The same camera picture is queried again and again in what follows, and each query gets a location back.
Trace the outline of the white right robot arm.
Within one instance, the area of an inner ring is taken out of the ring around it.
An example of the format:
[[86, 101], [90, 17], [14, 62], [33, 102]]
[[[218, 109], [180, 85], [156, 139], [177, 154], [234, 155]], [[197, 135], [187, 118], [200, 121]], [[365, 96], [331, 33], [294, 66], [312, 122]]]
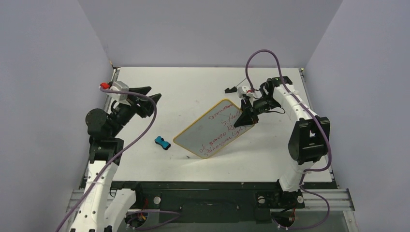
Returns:
[[238, 87], [241, 115], [234, 127], [250, 126], [259, 122], [258, 116], [282, 108], [294, 127], [288, 142], [290, 166], [279, 178], [280, 189], [273, 192], [273, 201], [286, 206], [292, 200], [291, 192], [298, 191], [307, 172], [328, 153], [330, 121], [313, 112], [298, 95], [287, 76], [268, 78], [260, 85], [260, 97], [248, 86]]

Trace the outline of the yellow framed whiteboard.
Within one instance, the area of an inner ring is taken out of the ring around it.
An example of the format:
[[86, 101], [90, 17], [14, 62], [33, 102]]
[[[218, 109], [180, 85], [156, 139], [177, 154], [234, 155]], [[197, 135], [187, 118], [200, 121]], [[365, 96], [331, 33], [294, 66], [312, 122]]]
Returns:
[[254, 127], [253, 123], [235, 127], [241, 114], [240, 108], [231, 100], [222, 99], [174, 137], [173, 142], [202, 159], [208, 159]]

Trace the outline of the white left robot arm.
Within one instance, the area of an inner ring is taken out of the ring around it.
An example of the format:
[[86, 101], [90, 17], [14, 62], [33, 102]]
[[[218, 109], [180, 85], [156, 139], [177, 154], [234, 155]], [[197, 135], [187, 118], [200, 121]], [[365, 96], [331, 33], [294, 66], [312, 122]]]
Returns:
[[[82, 197], [67, 214], [78, 211], [69, 228], [71, 232], [115, 232], [129, 208], [138, 208], [144, 203], [144, 194], [136, 187], [121, 187], [110, 205], [107, 201], [122, 154], [152, 127], [161, 94], [149, 96], [151, 87], [128, 88], [117, 82], [102, 83], [100, 91], [114, 103], [111, 113], [96, 108], [86, 116], [90, 143], [88, 174]], [[125, 146], [117, 135], [135, 115], [152, 120], [142, 134]]]

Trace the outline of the blue whiteboard eraser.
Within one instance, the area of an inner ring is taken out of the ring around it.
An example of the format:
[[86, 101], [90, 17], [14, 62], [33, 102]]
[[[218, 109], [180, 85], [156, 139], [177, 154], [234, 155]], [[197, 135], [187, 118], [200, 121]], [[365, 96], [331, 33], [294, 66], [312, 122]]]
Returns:
[[155, 138], [154, 142], [157, 145], [160, 145], [164, 150], [168, 150], [171, 147], [171, 144], [168, 141], [165, 141], [161, 136]]

